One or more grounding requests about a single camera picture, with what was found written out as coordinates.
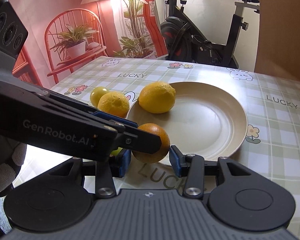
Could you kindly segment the gloved grey hand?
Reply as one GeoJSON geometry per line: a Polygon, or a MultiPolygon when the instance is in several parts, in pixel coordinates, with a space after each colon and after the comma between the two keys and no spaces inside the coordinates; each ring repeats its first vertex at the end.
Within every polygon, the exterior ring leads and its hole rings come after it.
{"type": "Polygon", "coordinates": [[[13,181],[26,157],[27,145],[0,135],[0,197],[13,189],[13,181]]]}

